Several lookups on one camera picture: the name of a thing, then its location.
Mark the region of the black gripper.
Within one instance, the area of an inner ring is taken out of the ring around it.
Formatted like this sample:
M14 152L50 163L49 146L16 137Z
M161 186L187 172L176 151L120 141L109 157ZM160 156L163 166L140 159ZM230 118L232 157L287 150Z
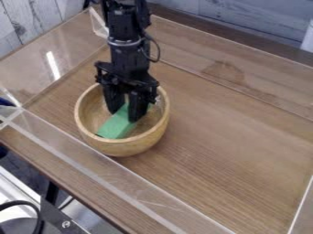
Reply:
M149 100L156 98L159 81L149 75L149 42L109 43L111 61L96 61L96 82L103 86L107 109L113 114L129 94L128 120L136 122L147 113Z

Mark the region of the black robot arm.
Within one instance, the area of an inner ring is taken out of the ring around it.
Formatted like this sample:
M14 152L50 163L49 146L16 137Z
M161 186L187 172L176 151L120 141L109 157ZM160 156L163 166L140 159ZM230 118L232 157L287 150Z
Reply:
M111 61L96 61L95 80L103 87L107 109L115 113L128 103L128 121L136 122L155 103L159 81L149 75L149 56L153 38L147 0L101 0L108 29L107 44Z

